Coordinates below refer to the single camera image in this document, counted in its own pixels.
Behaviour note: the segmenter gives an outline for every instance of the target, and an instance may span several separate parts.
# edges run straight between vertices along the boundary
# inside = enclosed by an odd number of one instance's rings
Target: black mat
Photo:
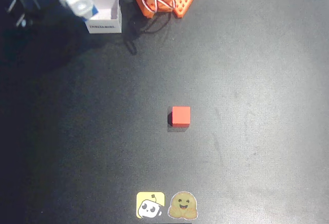
[[[70,18],[2,38],[1,223],[327,223],[329,0],[195,0],[154,24],[120,2],[123,35]],[[136,217],[143,191],[161,216]],[[179,191],[196,220],[168,217]]]

